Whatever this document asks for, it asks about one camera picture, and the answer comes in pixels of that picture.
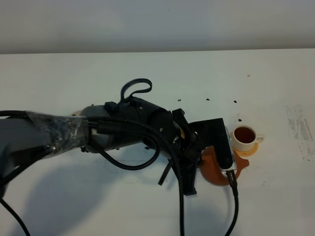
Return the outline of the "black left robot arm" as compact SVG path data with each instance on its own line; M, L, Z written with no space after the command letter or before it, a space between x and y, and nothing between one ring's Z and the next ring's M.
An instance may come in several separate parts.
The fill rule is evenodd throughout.
M137 97L88 106L74 116L55 116L31 111L0 113L0 192L35 162L75 148L98 153L118 168L144 169L162 154L168 164L159 182L173 170L186 196L196 194L196 169L204 142L188 123L184 111L168 111ZM113 149L143 143L154 150L145 163L123 164L109 155Z

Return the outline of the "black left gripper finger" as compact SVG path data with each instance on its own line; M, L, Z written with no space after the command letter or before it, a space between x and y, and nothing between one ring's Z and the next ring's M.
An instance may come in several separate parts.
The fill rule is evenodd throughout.
M194 187L197 163L192 161L181 162L181 177L183 183L183 193L185 196L195 195Z

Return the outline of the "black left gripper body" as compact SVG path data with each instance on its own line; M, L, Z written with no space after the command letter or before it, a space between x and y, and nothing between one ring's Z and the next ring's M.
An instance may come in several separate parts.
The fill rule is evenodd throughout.
M201 151L199 138L185 118L182 109L173 110L170 114L170 139L173 143L176 160L181 168L190 168L201 164Z

